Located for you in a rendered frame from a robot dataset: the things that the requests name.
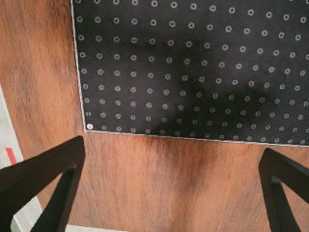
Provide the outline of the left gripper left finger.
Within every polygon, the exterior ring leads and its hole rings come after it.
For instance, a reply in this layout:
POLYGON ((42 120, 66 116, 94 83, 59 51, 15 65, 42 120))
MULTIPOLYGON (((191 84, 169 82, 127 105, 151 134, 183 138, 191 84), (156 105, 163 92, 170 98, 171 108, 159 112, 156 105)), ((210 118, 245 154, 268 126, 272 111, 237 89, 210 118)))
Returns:
POLYGON ((84 136, 77 135, 33 158, 0 169, 0 232, 12 232, 15 214, 61 174, 30 232, 66 232, 85 159, 84 136))

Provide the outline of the black perforated breadboard plate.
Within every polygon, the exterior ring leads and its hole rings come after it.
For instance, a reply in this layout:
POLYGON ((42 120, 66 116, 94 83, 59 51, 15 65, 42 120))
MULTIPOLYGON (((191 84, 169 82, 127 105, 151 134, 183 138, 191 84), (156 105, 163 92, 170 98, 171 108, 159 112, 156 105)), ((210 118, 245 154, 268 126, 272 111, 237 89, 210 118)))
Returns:
POLYGON ((82 128, 309 148, 309 0, 70 0, 82 128))

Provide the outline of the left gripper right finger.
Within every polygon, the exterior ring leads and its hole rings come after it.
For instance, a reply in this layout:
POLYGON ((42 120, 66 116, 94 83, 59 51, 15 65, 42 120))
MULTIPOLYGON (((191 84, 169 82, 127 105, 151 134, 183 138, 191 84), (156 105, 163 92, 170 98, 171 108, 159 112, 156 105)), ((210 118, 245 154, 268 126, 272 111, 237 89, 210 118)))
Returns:
POLYGON ((259 162, 259 175, 270 232, 301 232, 282 183, 309 205, 309 167, 266 147, 259 162))

